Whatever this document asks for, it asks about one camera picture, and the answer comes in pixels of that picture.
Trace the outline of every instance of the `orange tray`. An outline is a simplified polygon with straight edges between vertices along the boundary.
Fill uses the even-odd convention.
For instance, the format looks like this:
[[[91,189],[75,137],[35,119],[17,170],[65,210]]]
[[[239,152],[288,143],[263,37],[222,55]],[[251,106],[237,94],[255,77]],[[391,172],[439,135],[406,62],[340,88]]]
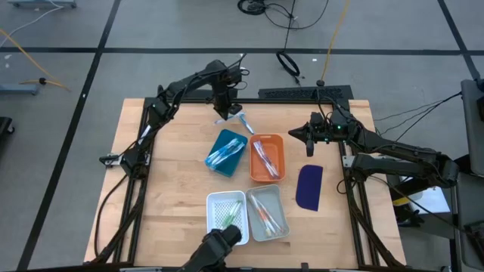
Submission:
[[[259,157],[253,143],[261,141],[265,154],[269,157],[279,172],[279,179],[274,179]],[[250,138],[250,177],[258,182],[282,181],[286,176],[286,165],[284,162],[284,142],[277,134],[255,134]]]

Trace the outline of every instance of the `gray tray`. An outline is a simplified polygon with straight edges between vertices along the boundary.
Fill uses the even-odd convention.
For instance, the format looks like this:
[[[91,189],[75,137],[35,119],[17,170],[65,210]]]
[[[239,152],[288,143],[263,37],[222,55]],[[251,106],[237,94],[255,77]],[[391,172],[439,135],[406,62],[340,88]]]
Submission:
[[[253,195],[265,206],[279,226],[284,229],[283,233],[272,237],[267,237],[265,235],[265,225],[262,223],[256,208],[249,199],[251,193],[253,193]],[[252,237],[254,237],[255,241],[263,242],[289,235],[290,229],[287,225],[286,216],[284,215],[284,209],[281,201],[281,190],[279,189],[278,185],[272,184],[249,189],[246,193],[246,198],[250,229],[252,231]]]

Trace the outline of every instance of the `wooden table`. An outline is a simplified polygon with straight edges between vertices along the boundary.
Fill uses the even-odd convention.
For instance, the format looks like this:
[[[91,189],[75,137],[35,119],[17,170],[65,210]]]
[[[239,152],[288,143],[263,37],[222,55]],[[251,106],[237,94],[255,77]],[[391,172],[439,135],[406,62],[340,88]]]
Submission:
[[[143,99],[126,99],[119,118],[113,152],[119,153],[136,139]],[[310,268],[357,268],[349,210],[345,195],[336,185],[343,179],[340,152],[336,143],[315,145],[315,155],[306,156],[304,143],[287,131],[309,121],[316,105],[244,104],[247,120],[258,133],[278,133],[284,139],[286,178],[278,183],[290,235],[283,239],[258,243],[251,237],[245,246],[236,246],[226,258],[228,267],[298,268],[302,262]],[[352,113],[366,128],[373,130],[373,118],[366,100],[351,100]],[[331,106],[323,106],[326,113]],[[223,128],[250,136],[237,120],[214,125],[219,116],[213,106],[182,104],[174,120],[157,135],[154,145],[147,195],[139,233],[137,266],[184,264],[206,234],[206,196],[227,190],[246,191],[257,184],[249,176],[249,152],[246,150],[232,178],[209,171],[203,160]],[[319,211],[300,208],[295,201],[299,170],[306,164],[324,168]],[[120,167],[106,171],[100,201],[124,175]],[[126,194],[124,183],[107,201],[101,216],[99,246],[102,248],[118,228]],[[386,185],[373,179],[366,191],[374,230],[397,260],[405,263],[402,243]],[[366,236],[361,240],[366,245]],[[85,260],[94,258],[94,225]],[[131,234],[125,237],[128,248]]]

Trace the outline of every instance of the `white paper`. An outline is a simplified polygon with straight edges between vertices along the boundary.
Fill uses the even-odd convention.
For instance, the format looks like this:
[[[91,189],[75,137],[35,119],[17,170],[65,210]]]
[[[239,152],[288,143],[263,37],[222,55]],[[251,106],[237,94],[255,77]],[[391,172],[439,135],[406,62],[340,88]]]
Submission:
[[[418,194],[421,194],[421,198],[415,199],[413,196],[416,196]],[[444,193],[442,192],[442,188],[440,187],[429,188],[420,193],[411,195],[410,198],[412,198],[415,202],[417,202],[425,209],[428,209],[433,213],[443,213],[443,212],[451,211],[447,205],[447,201],[445,200]],[[413,210],[420,210],[419,212],[420,215],[427,214],[427,212],[425,212],[423,209],[421,209],[419,206],[415,205],[414,203],[410,202],[410,205],[413,208]]]

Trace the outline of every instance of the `plastic tray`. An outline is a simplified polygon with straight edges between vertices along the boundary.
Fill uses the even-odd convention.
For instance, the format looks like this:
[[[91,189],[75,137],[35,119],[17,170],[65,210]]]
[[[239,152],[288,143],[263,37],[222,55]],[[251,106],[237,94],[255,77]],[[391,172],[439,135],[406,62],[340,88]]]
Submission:
[[[279,172],[279,178],[274,179],[269,174],[264,162],[259,157],[253,143],[261,141],[264,151],[269,159],[274,163]],[[258,182],[282,181],[286,176],[286,165],[284,162],[284,142],[282,137],[277,134],[255,134],[250,138],[250,177]]]
[[[242,191],[211,193],[206,197],[206,232],[222,229],[222,223],[237,201],[242,201],[237,217],[232,222],[242,233],[242,240],[236,246],[249,242],[249,220],[247,219],[247,201]]]
[[[281,190],[278,185],[272,184],[249,189],[246,194],[247,201],[249,195],[253,195],[265,206],[273,219],[284,229],[284,232],[279,236],[267,237],[265,235],[265,225],[262,223],[256,209],[249,202],[247,213],[250,219],[250,228],[252,230],[252,237],[255,241],[263,242],[274,240],[289,235],[290,229],[287,225],[286,215],[282,207]]]
[[[228,144],[234,138],[239,139],[240,141],[242,141],[244,144],[247,145],[247,141],[248,141],[247,137],[244,137],[244,136],[237,134],[233,131],[229,131],[228,129],[223,129],[220,132],[219,137],[217,138],[217,141],[213,144],[213,147],[212,147],[209,155],[216,152],[217,150],[219,150],[220,148],[222,148],[226,144]],[[239,164],[240,158],[242,157],[242,155],[245,152],[245,149],[246,148],[244,147],[237,154],[234,154],[233,156],[229,157],[221,165],[219,165],[219,167],[217,167],[214,171],[230,178],[234,174],[235,169],[237,168],[237,165]]]

